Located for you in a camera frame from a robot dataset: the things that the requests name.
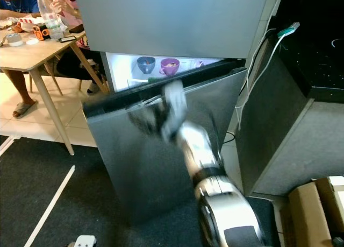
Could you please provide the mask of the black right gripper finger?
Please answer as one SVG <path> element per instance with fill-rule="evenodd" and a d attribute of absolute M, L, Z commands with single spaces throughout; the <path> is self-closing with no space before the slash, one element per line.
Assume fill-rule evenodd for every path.
<path fill-rule="evenodd" d="M 154 109 L 143 106 L 132 107 L 128 110 L 128 118 L 133 123 L 153 123 Z"/>
<path fill-rule="evenodd" d="M 134 121 L 133 124 L 146 136 L 156 137 L 156 124 L 146 121 Z"/>

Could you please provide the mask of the grey fridge door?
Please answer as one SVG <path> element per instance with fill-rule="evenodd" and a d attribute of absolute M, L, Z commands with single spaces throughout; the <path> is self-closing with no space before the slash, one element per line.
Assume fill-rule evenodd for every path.
<path fill-rule="evenodd" d="M 95 51 L 247 58 L 266 0 L 77 0 Z"/>
<path fill-rule="evenodd" d="M 181 80 L 186 119 L 204 128 L 219 158 L 247 70 L 238 60 L 222 60 L 168 78 L 165 84 L 141 84 L 83 105 L 124 218 L 142 223 L 195 200 L 182 150 L 159 136 L 142 133 L 130 120 L 130 108 L 160 106 L 166 84 Z"/>

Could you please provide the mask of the silver grey fridge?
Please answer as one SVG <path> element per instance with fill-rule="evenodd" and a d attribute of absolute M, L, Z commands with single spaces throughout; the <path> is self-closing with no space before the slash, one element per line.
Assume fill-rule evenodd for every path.
<path fill-rule="evenodd" d="M 265 6 L 263 8 L 263 13 L 260 17 L 260 23 L 258 28 L 260 28 L 261 23 L 267 20 L 267 13 L 272 9 L 272 4 L 274 0 L 266 0 Z M 253 38 L 253 44 L 250 50 L 255 45 L 255 38 Z M 130 54 L 118 54 L 101 51 L 104 56 L 104 62 L 106 65 L 106 70 L 111 77 L 112 87 L 115 90 L 125 90 L 131 87 L 139 86 L 145 84 L 149 77 L 165 77 L 165 75 L 160 74 L 160 62 L 165 58 L 175 58 L 180 61 L 180 67 L 176 74 L 187 72 L 196 68 L 196 62 L 202 60 L 206 65 L 213 64 L 222 60 L 238 60 L 244 63 L 246 59 L 235 59 L 235 58 L 192 58 L 192 57 L 180 57 L 180 56 L 153 56 L 153 55 L 130 55 Z M 150 56 L 156 58 L 156 66 L 150 75 L 145 75 L 140 72 L 136 67 L 136 60 L 141 56 Z"/>

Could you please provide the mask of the grey sandal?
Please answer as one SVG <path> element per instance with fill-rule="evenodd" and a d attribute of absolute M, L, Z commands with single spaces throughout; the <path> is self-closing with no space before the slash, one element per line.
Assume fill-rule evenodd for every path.
<path fill-rule="evenodd" d="M 23 117 L 25 114 L 27 114 L 29 109 L 31 107 L 33 107 L 36 103 L 37 103 L 36 100 L 32 100 L 32 102 L 30 102 L 30 103 L 19 102 L 17 104 L 17 106 L 15 107 L 15 109 L 13 110 L 13 112 L 12 112 L 12 117 L 14 117 L 14 118 L 21 118 L 21 117 Z"/>

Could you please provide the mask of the long white floor tape strip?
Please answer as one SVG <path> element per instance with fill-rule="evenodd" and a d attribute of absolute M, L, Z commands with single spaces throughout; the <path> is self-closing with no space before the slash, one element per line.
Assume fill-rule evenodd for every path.
<path fill-rule="evenodd" d="M 32 246 L 32 244 L 33 244 L 34 240 L 36 239 L 37 235 L 39 234 L 41 228 L 44 226 L 45 221 L 47 220 L 47 218 L 49 217 L 50 213 L 52 212 L 54 206 L 56 205 L 56 203 L 58 202 L 59 198 L 61 197 L 61 194 L 64 191 L 64 188 L 66 188 L 68 182 L 71 179 L 71 176 L 74 174 L 75 168 L 76 168 L 76 166 L 73 165 L 69 169 L 67 175 L 62 180 L 59 188 L 54 193 L 53 198 L 50 200 L 49 205 L 47 206 L 47 208 L 45 209 L 44 213 L 42 214 L 40 220 L 36 224 L 36 227 L 34 228 L 34 230 L 32 230 L 32 233 L 28 237 L 27 242 L 25 242 L 24 247 L 31 247 Z"/>

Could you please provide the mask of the light wooden table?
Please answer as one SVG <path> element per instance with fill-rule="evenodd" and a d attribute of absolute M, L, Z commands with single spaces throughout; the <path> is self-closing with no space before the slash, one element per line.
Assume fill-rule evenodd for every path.
<path fill-rule="evenodd" d="M 61 136 L 69 154 L 73 156 L 74 149 L 72 148 L 72 144 L 67 136 L 66 128 L 61 122 L 59 112 L 57 111 L 51 95 L 42 80 L 41 73 L 38 71 L 38 67 L 44 65 L 48 60 L 66 50 L 66 48 L 71 48 L 81 61 L 84 68 L 89 72 L 89 75 L 91 75 L 96 85 L 98 85 L 103 92 L 108 92 L 110 89 L 106 87 L 98 75 L 96 75 L 96 71 L 93 69 L 91 64 L 89 64 L 81 51 L 81 48 L 77 46 L 76 40 L 65 43 L 60 43 L 56 40 L 45 40 L 39 41 L 33 45 L 22 44 L 15 47 L 10 46 L 8 43 L 2 43 L 0 47 L 0 68 L 3 72 L 7 72 L 7 70 L 17 70 L 18 72 L 29 73 L 39 94 L 41 95 L 42 102 L 44 102 L 45 107 L 54 122 L 59 136 Z"/>

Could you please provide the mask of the black floor mat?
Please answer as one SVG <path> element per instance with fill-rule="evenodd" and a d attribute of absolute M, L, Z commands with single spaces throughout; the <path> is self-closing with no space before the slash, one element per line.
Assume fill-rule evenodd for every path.
<path fill-rule="evenodd" d="M 0 247 L 24 247 L 75 165 L 66 188 L 31 247 L 67 247 L 79 235 L 96 247 L 203 247 L 196 205 L 185 203 L 150 222 L 128 225 L 108 172 L 94 147 L 22 137 L 2 154 Z"/>

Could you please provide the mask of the orange black device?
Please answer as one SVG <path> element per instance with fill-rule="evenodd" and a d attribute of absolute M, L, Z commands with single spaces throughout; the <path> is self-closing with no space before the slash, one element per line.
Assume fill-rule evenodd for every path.
<path fill-rule="evenodd" d="M 50 38 L 49 28 L 44 23 L 34 24 L 32 30 L 38 40 L 43 41 Z"/>

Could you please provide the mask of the person in pink shirt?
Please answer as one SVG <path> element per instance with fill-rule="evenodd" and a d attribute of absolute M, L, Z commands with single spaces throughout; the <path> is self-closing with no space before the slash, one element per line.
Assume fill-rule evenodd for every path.
<path fill-rule="evenodd" d="M 58 14 L 63 16 L 64 23 L 67 26 L 79 26 L 83 24 L 80 8 L 76 0 L 53 0 L 52 6 Z M 81 48 L 86 59 L 94 61 L 94 68 L 97 75 L 104 78 L 105 67 L 103 65 L 101 53 L 91 50 L 88 37 L 84 36 L 76 41 L 76 44 Z M 56 64 L 56 69 L 66 77 L 86 81 L 92 80 L 91 75 L 82 67 L 81 61 L 72 50 L 66 50 L 64 52 L 64 55 L 62 55 L 61 59 Z"/>

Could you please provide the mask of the large clear plastic bottle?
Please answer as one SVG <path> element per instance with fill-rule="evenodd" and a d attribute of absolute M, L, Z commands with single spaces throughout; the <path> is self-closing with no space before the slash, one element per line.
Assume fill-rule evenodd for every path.
<path fill-rule="evenodd" d="M 49 37 L 54 40 L 63 38 L 64 32 L 61 30 L 61 18 L 57 11 L 53 8 L 53 0 L 37 0 L 39 11 L 44 24 L 48 29 Z"/>

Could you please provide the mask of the short white floor tape strip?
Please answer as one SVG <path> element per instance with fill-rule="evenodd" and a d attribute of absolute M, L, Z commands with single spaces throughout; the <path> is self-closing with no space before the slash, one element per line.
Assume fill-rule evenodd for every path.
<path fill-rule="evenodd" d="M 17 136 L 7 136 L 5 141 L 0 146 L 0 156 L 2 156 L 5 151 L 14 143 L 14 141 L 17 139 Z"/>

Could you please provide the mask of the grey tape roll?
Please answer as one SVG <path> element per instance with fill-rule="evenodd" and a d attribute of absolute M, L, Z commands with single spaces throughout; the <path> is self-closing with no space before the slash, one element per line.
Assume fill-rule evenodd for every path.
<path fill-rule="evenodd" d="M 19 47 L 24 43 L 22 36 L 19 33 L 10 33 L 6 35 L 4 39 L 10 47 Z"/>

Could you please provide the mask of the red white striped paper tray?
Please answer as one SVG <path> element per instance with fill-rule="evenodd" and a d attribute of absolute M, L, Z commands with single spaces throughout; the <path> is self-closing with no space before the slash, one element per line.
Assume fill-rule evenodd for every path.
<path fill-rule="evenodd" d="M 44 24 L 45 21 L 42 17 L 32 18 L 30 16 L 26 16 L 17 18 L 17 23 L 19 23 L 22 30 L 31 31 L 33 30 L 33 26 Z"/>

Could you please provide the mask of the black kitchen countertop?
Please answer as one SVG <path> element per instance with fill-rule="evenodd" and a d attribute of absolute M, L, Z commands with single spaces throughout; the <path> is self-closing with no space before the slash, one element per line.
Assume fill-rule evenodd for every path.
<path fill-rule="evenodd" d="M 278 57 L 305 97 L 344 103 L 344 0 L 281 0 L 270 25 L 296 22 Z"/>

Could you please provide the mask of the large cardboard box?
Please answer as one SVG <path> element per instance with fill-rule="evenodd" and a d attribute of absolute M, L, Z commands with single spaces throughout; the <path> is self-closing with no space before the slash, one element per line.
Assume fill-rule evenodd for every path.
<path fill-rule="evenodd" d="M 283 209 L 287 247 L 344 247 L 344 176 L 298 186 Z"/>

